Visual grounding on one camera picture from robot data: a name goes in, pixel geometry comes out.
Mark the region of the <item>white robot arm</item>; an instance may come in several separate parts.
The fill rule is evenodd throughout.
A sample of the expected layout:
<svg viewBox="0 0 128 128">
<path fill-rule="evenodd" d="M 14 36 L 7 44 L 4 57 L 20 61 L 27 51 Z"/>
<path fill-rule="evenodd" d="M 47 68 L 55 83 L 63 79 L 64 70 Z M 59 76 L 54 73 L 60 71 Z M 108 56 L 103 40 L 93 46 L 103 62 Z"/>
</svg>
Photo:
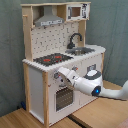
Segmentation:
<svg viewBox="0 0 128 128">
<path fill-rule="evenodd" d="M 90 70 L 84 77 L 80 77 L 74 70 L 61 67 L 58 74 L 66 86 L 78 90 L 83 94 L 110 99 L 128 100 L 128 80 L 120 90 L 105 89 L 102 74 L 97 70 Z"/>
</svg>

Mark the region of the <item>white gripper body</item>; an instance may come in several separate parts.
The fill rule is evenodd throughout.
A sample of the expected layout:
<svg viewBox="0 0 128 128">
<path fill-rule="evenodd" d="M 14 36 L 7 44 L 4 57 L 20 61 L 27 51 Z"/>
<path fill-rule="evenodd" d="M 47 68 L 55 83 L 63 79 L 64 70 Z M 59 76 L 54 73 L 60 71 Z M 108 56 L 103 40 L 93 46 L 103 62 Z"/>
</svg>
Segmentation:
<svg viewBox="0 0 128 128">
<path fill-rule="evenodd" d="M 78 88 L 80 86 L 80 76 L 74 70 L 69 70 L 68 68 L 60 67 L 58 69 L 58 74 L 62 77 L 64 83 L 68 88 Z"/>
</svg>

